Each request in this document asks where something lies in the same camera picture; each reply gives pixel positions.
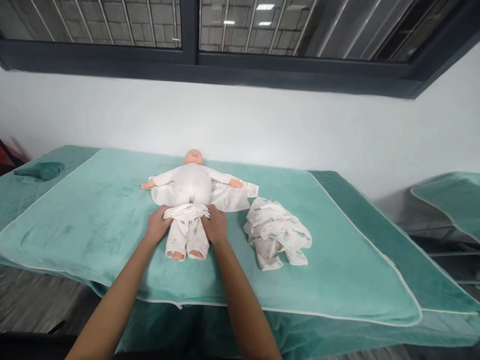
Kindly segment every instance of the doll arm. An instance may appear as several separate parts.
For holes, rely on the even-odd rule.
[[[169,170],[163,174],[153,176],[148,182],[143,183],[140,187],[145,190],[152,189],[156,186],[166,185],[174,180],[176,169]]]
[[[231,175],[222,174],[221,172],[215,171],[209,167],[205,167],[206,173],[210,176],[212,180],[222,184],[228,184],[234,188],[242,188],[244,184],[240,180],[235,180]]]

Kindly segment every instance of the window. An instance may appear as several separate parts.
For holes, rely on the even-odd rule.
[[[0,0],[0,65],[413,99],[479,18],[476,0]]]

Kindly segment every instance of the human arm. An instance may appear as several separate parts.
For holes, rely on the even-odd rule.
[[[177,168],[174,168],[160,175],[153,176],[150,180],[140,185],[140,187],[144,190],[149,190],[156,186],[166,185],[174,180],[174,174],[176,169]]]
[[[225,213],[209,205],[201,218],[220,267],[231,326],[242,359],[281,359],[279,347],[259,301],[227,239]]]
[[[145,237],[88,319],[67,360],[112,359],[130,318],[150,257],[172,219],[163,219],[168,206],[150,215]]]
[[[234,188],[243,188],[244,184],[240,180],[235,180],[231,175],[222,174],[216,170],[213,170],[209,167],[204,166],[206,173],[212,180],[222,184],[228,184]]]

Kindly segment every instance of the white wall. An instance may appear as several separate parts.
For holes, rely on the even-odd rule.
[[[335,170],[394,220],[398,191],[480,171],[480,45],[415,101],[0,70],[0,137],[38,157],[65,144]]]

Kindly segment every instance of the white piping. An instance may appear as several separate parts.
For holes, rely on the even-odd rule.
[[[92,157],[90,157],[89,159],[87,159],[86,161],[84,161],[82,164],[80,164],[76,169],[74,169],[71,173],[69,173],[67,176],[65,176],[62,180],[60,180],[59,182],[57,182],[54,186],[52,186],[46,193],[44,193],[42,196],[40,196],[37,200],[35,200],[29,207],[27,207],[20,215],[18,215],[15,219],[13,219],[7,226],[5,226],[1,231],[0,231],[0,237],[2,236],[2,234],[4,233],[5,230],[7,230],[10,225],[12,225],[14,222],[16,222],[18,219],[20,219],[28,210],[30,210],[30,208],[35,205],[36,203],[39,202],[40,199],[43,199],[45,195],[47,195],[49,192],[51,192],[53,189],[55,189],[59,184],[61,184],[66,178],[68,178],[70,175],[72,175],[74,172],[76,172],[78,169],[80,169],[83,165],[85,165],[86,163],[88,163],[91,159],[93,159],[99,152],[101,152],[102,150],[98,150],[95,154],[93,154]]]
[[[460,285],[457,284],[457,282],[440,266],[438,265],[415,241],[413,241],[408,234],[403,231],[401,227],[399,227],[396,223],[394,223],[392,220],[390,220],[383,212],[377,209],[377,207],[370,201],[368,197],[366,197],[361,191],[359,191],[353,184],[350,184],[380,215],[382,215],[392,226],[394,226],[398,231],[401,232],[401,234],[413,244],[417,248],[418,251],[420,251],[424,257],[426,257],[432,264],[435,266],[440,272],[447,278],[449,279],[452,283],[454,283],[463,293],[468,295],[468,297],[472,298],[479,306],[480,302],[477,301],[473,296],[471,296],[468,292],[466,292]],[[429,311],[437,311],[439,313],[447,312],[444,310],[432,310],[429,309]]]
[[[428,200],[425,200],[423,197],[415,194],[415,193],[414,193],[414,187],[416,187],[417,185],[421,185],[421,184],[423,184],[423,182],[418,183],[418,184],[412,186],[412,187],[410,188],[410,194],[412,194],[412,195],[413,195],[414,197],[416,197],[417,199],[422,200],[423,202],[425,202],[425,203],[433,206],[435,209],[439,210],[442,214],[444,214],[444,215],[451,221],[452,225],[453,225],[458,231],[460,231],[461,233],[464,233],[464,234],[468,235],[469,237],[471,237],[472,239],[474,239],[475,241],[477,241],[478,243],[480,243],[480,239],[477,239],[477,238],[476,238],[475,236],[473,236],[471,233],[469,233],[468,231],[465,231],[464,229],[462,229],[462,228],[455,222],[455,220],[453,219],[453,217],[450,216],[450,214],[449,214],[448,212],[443,211],[443,209],[441,209],[440,207],[438,207],[438,206],[435,205],[434,203],[432,203],[432,202],[430,202],[430,201],[428,201]]]
[[[350,222],[350,224],[358,231],[358,233],[365,239],[367,240],[370,245],[381,255],[381,257],[387,262],[388,265],[390,265],[390,267],[396,272],[396,274],[398,275],[401,283],[403,284],[403,286],[405,287],[405,289],[407,290],[407,292],[410,294],[411,298],[413,299],[413,302],[415,303],[415,306],[417,307],[418,309],[418,312],[420,313],[420,319],[415,321],[412,325],[400,325],[400,326],[413,326],[413,325],[416,325],[418,323],[420,323],[422,321],[422,318],[423,318],[423,314],[422,314],[422,308],[420,307],[420,304],[417,300],[417,298],[415,297],[414,293],[412,292],[412,290],[410,290],[407,282],[405,281],[404,277],[402,276],[402,274],[400,273],[400,271],[397,269],[397,267],[395,266],[395,264],[393,263],[393,261],[391,261],[384,253],[382,253],[378,247],[375,246],[375,244],[373,242],[370,241],[370,239],[368,237],[365,236],[365,234],[363,232],[361,232],[359,230],[359,228],[352,222],[352,220],[350,220],[350,218],[344,213],[344,211],[340,208],[340,206],[335,202],[335,200],[330,196],[330,194],[327,192],[327,190],[325,190],[325,188],[322,186],[322,184],[317,180],[317,178],[311,173],[309,172],[309,174],[311,175],[312,178],[315,179],[316,183],[318,184],[318,186],[321,187],[321,189],[325,192],[325,194],[330,198],[330,200],[335,204],[335,206],[338,208],[338,210],[340,210],[340,212],[343,214],[343,216],[348,220],[348,222]]]
[[[51,190],[53,190],[57,185],[59,185],[61,182],[63,182],[66,178],[68,178],[71,174],[73,174],[74,172],[76,172],[79,168],[81,168],[84,164],[86,164],[88,161],[90,161],[91,159],[93,159],[98,153],[100,153],[103,149],[100,149],[99,151],[97,151],[92,157],[90,157],[89,159],[87,159],[84,163],[82,163],[80,166],[78,166],[75,170],[73,170],[72,172],[70,172],[67,176],[65,176],[61,181],[59,181],[57,184],[55,184],[51,189],[49,189],[45,194],[43,194],[41,197],[39,197],[34,203],[32,203],[25,211],[23,211],[17,218],[15,218],[12,222],[10,222],[2,231],[0,231],[0,237],[1,235],[3,234],[3,232],[8,228],[10,227],[11,224],[13,224],[16,220],[18,220],[23,214],[25,214],[33,205],[35,205],[40,199],[42,199],[45,195],[47,195]],[[410,288],[408,287],[407,283],[405,282],[405,280],[403,279],[402,277],[402,274],[399,272],[399,270],[395,267],[395,264],[386,256],[384,255],[358,228],[357,226],[350,220],[350,218],[343,212],[343,210],[338,206],[338,204],[334,201],[334,199],[330,196],[330,194],[325,190],[325,188],[320,184],[320,182],[313,176],[313,174],[311,174],[309,172],[309,174],[315,179],[315,181],[317,182],[317,184],[321,187],[321,189],[326,193],[326,195],[330,198],[330,200],[335,204],[335,206],[341,211],[341,213],[348,219],[348,221],[353,225],[353,227],[363,236],[364,239],[366,239],[371,245],[372,247],[377,251],[379,252],[382,257],[385,259],[385,261],[394,269],[394,271],[397,273],[397,275],[399,276],[400,278],[400,281],[403,283],[403,285],[405,286],[405,288],[407,289],[408,293],[411,295],[415,305],[417,306],[418,310],[419,310],[419,320],[416,320],[415,322],[413,322],[412,324],[406,324],[406,325],[400,325],[400,324],[391,324],[391,323],[386,323],[386,322],[382,322],[382,321],[376,321],[376,320],[367,320],[367,319],[359,319],[359,318],[350,318],[350,317],[342,317],[342,316],[334,316],[334,315],[328,315],[328,314],[322,314],[322,313],[316,313],[316,312],[308,312],[308,311],[297,311],[297,310],[288,310],[288,311],[285,311],[285,309],[276,309],[276,308],[271,308],[271,307],[262,307],[263,310],[265,311],[272,311],[272,312],[278,312],[278,313],[286,313],[286,314],[299,314],[299,315],[312,315],[312,316],[319,316],[319,317],[323,317],[323,318],[329,318],[329,319],[337,319],[337,320],[349,320],[349,321],[359,321],[359,322],[366,322],[366,323],[373,323],[373,324],[380,324],[380,325],[386,325],[386,326],[392,326],[392,327],[411,327],[411,326],[414,326],[414,325],[417,325],[419,324],[421,321],[422,321],[422,318],[423,318],[423,314],[422,314],[422,311],[430,311],[430,312],[438,312],[438,313],[449,313],[449,314],[461,314],[461,315],[476,315],[478,316],[479,314],[476,313],[476,312],[457,312],[457,311],[446,311],[446,310],[434,310],[434,309],[423,309],[420,307],[420,304],[418,303],[417,299],[415,298],[414,294],[412,293],[412,291],[410,290]],[[370,202],[370,200],[368,198],[366,198],[360,191],[358,191],[373,207],[374,209],[379,212],[385,219],[387,219],[392,225],[394,225],[411,243],[413,243],[423,254],[424,256],[426,256],[434,265],[436,265],[438,267],[438,265],[429,257],[427,256],[424,251],[418,247],[418,245],[416,243],[414,243],[404,232],[402,229],[400,229],[396,224],[394,224],[390,219],[388,219],[383,213],[381,213],[380,211],[377,210],[377,208]],[[11,259],[9,259],[8,257],[4,256],[3,254],[0,254],[1,256],[3,256],[5,259],[9,260],[10,262],[14,263],[14,264],[18,264],[24,268],[27,268],[27,269],[33,269],[33,270],[42,270],[42,271],[49,271],[49,272],[52,272],[52,273],[64,273],[64,274],[68,274],[70,276],[72,276],[73,278],[78,278],[78,276],[76,275],[73,275],[71,273],[69,273],[68,271],[66,270],[54,270],[54,269],[48,269],[48,268],[42,268],[42,267],[34,267],[34,266],[27,266],[27,265],[24,265],[22,263],[19,263],[19,262],[16,262],[16,261],[13,261]],[[103,284],[99,281],[94,281],[94,280],[88,280],[88,281],[92,281],[92,282],[95,282],[95,283],[98,283],[100,285],[103,285],[107,288],[109,288],[111,285],[106,285],[106,284]],[[463,292],[465,292],[467,295],[469,295],[465,290],[463,290],[455,281],[453,281],[454,284],[456,284]],[[140,301],[144,301],[144,302],[148,302],[148,303],[165,303],[165,304],[172,304],[172,305],[175,305],[177,308],[179,308],[180,310],[182,309],[182,307],[184,305],[205,305],[205,306],[220,306],[220,307],[226,307],[227,304],[224,304],[224,303],[212,303],[212,302],[202,302],[202,301],[185,301],[185,302],[176,302],[176,301],[171,301],[171,300],[152,300],[152,299],[146,299],[146,298],[143,298],[143,297],[140,297],[140,296],[137,296],[136,297],[138,300]]]

